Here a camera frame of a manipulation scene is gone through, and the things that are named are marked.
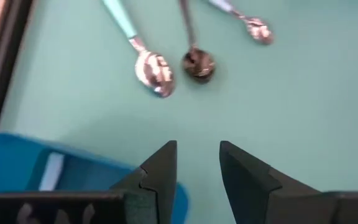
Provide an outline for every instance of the mint green surface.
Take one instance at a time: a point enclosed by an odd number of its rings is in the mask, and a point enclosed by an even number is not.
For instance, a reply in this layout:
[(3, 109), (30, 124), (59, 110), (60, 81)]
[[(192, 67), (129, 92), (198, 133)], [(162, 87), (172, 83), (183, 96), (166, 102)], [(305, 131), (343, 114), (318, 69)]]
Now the mint green surface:
[(358, 1), (232, 2), (268, 20), (275, 43), (259, 46), (240, 21), (191, 1), (200, 47), (217, 65), (197, 85), (181, 70), (188, 47), (177, 2), (125, 0), (176, 74), (175, 93), (160, 99), (137, 81), (137, 52), (101, 1), (38, 0), (0, 130), (134, 166), (176, 139), (188, 223), (234, 223), (220, 140), (319, 190), (358, 190)]
[(122, 31), (128, 38), (136, 35), (136, 30), (132, 24), (131, 17), (126, 12), (121, 0), (102, 0), (110, 15), (119, 24)]

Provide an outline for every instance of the spoon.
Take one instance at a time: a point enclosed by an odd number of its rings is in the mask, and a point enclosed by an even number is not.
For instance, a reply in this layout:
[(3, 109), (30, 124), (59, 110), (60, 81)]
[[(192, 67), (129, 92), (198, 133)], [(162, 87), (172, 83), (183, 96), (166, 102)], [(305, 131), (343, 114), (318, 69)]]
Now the spoon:
[(215, 62), (212, 56), (197, 47), (194, 29), (191, 25), (188, 0), (179, 0), (183, 18), (185, 20), (190, 45), (189, 51), (183, 57), (183, 68), (199, 83), (210, 81), (215, 71)]
[(103, 3), (139, 53), (135, 64), (137, 78), (158, 96), (171, 95), (175, 89), (175, 80), (168, 63), (160, 54), (145, 48), (120, 0), (103, 0)]
[(273, 33), (269, 30), (267, 24), (258, 17), (245, 16), (237, 11), (228, 0), (208, 0), (209, 3), (218, 7), (220, 10), (236, 16), (245, 22), (247, 31), (251, 37), (261, 44), (271, 44), (273, 42)]

